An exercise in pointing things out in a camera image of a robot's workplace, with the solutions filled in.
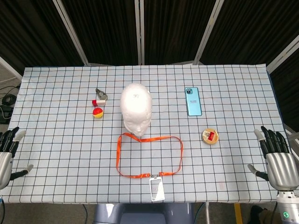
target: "green light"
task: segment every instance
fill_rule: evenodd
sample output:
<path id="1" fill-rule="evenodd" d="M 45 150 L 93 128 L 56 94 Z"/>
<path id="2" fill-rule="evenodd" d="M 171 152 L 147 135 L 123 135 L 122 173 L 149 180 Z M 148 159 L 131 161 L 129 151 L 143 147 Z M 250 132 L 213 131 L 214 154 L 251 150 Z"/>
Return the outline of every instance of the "green light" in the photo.
<path id="1" fill-rule="evenodd" d="M 284 212 L 284 217 L 288 218 L 289 217 L 289 213 Z"/>

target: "floor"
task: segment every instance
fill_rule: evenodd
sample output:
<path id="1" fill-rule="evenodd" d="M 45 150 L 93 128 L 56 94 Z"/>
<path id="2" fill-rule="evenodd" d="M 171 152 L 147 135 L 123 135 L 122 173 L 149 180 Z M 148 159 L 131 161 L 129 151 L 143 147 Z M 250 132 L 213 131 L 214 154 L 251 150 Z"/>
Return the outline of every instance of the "floor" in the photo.
<path id="1" fill-rule="evenodd" d="M 0 89 L 6 86 L 17 86 L 20 81 L 17 78 L 1 82 L 14 76 L 5 68 L 0 66 Z M 0 90 L 0 97 L 9 89 Z M 16 95 L 17 90 L 12 90 L 10 93 Z M 8 125 L 0 125 L 0 132 L 6 131 Z M 196 203 L 194 213 L 196 213 L 201 203 Z M 243 223 L 246 224 L 249 220 L 250 208 L 252 204 L 241 204 Z M 262 208 L 272 210 L 273 203 L 260 204 Z M 87 223 L 91 224 L 96 205 L 86 205 L 88 211 Z M 227 203 L 210 203 L 210 221 L 211 224 L 235 224 L 235 209 L 234 204 Z M 82 205 L 74 204 L 25 204 L 15 203 L 6 204 L 6 215 L 4 224 L 83 224 L 85 221 L 85 210 Z M 205 207 L 199 213 L 198 224 L 206 223 Z"/>

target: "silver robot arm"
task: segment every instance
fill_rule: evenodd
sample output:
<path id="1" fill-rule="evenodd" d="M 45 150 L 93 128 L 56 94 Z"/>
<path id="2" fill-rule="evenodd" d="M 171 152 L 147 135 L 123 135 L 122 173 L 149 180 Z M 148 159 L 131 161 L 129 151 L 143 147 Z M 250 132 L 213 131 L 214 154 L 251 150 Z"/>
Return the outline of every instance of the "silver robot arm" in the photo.
<path id="1" fill-rule="evenodd" d="M 29 165 L 25 170 L 11 173 L 19 142 L 26 134 L 26 131 L 21 131 L 15 136 L 18 130 L 19 127 L 16 127 L 4 134 L 0 133 L 0 190 L 5 188 L 9 181 L 26 175 L 33 168 L 33 165 Z"/>
<path id="2" fill-rule="evenodd" d="M 257 129 L 254 132 L 260 142 L 268 173 L 260 172 L 250 164 L 248 168 L 278 190 L 277 203 L 283 222 L 299 224 L 299 196 L 294 193 L 299 186 L 295 159 L 279 132 L 274 133 L 263 126 L 261 128 L 265 137 Z"/>

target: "table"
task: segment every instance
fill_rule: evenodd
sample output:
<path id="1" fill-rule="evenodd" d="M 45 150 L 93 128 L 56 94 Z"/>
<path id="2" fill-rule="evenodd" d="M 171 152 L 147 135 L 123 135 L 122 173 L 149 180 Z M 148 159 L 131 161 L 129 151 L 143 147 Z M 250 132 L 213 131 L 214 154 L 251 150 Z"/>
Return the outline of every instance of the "table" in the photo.
<path id="1" fill-rule="evenodd" d="M 146 203 L 149 179 L 120 177 L 116 142 L 127 132 L 121 91 L 132 82 L 153 98 L 152 121 L 143 138 L 175 135 L 184 143 L 182 170 L 163 177 L 164 202 L 259 202 L 276 190 L 257 179 L 247 164 L 265 170 L 255 128 L 284 133 L 271 82 L 262 65 L 151 65 L 26 68 L 9 128 L 27 134 L 13 172 L 33 170 L 1 191 L 10 203 Z M 185 87 L 198 87 L 203 114 L 188 117 Z M 94 119 L 95 88 L 108 94 L 104 117 Z M 200 134 L 218 130 L 209 146 Z M 136 143 L 123 138 L 121 171 L 170 171 L 179 162 L 179 143 Z"/>

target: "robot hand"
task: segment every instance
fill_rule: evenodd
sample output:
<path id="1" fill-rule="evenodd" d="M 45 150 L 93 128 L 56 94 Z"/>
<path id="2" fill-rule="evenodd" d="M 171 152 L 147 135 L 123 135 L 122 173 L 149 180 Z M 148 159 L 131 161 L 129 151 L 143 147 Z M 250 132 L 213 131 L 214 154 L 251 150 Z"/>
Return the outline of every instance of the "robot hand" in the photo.
<path id="1" fill-rule="evenodd" d="M 285 138 L 281 133 L 274 133 L 261 127 L 265 137 L 256 129 L 254 133 L 260 142 L 263 156 L 266 159 L 267 173 L 257 171 L 252 165 L 249 170 L 270 182 L 279 191 L 295 190 L 299 186 L 299 175 L 293 155 L 288 149 Z"/>
<path id="2" fill-rule="evenodd" d="M 14 137 L 18 130 L 19 127 L 16 127 L 4 134 L 0 133 L 0 190 L 5 188 L 10 180 L 26 175 L 33 168 L 33 165 L 29 165 L 23 171 L 11 173 L 19 142 L 26 134 L 26 131 L 21 131 Z"/>

